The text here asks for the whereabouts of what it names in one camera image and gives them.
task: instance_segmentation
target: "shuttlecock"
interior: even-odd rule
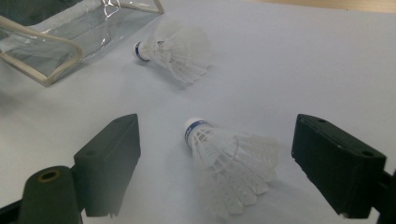
[[[242,214],[276,178],[279,144],[273,138],[214,128],[203,119],[189,119],[184,131],[205,208],[215,219]]]
[[[206,73],[210,44],[200,28],[186,28],[176,21],[166,21],[146,41],[135,44],[134,56],[153,61],[171,71],[176,79],[192,83]]]

